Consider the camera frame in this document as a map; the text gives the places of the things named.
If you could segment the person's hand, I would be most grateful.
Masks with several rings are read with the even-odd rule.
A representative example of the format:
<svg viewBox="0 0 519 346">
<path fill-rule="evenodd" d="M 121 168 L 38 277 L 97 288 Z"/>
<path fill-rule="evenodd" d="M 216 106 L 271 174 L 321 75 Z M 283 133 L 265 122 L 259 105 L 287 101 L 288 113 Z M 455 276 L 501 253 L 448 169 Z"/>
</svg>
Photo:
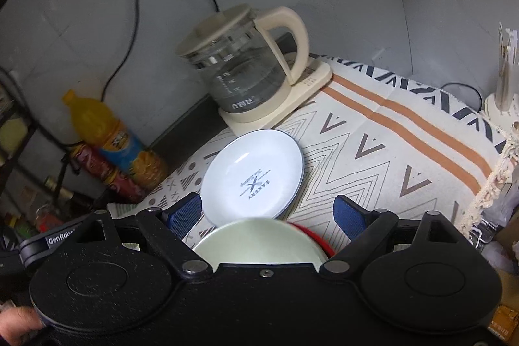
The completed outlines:
<svg viewBox="0 0 519 346">
<path fill-rule="evenodd" d="M 1 345 L 23 345 L 45 327 L 32 307 L 11 307 L 1 312 Z"/>
</svg>

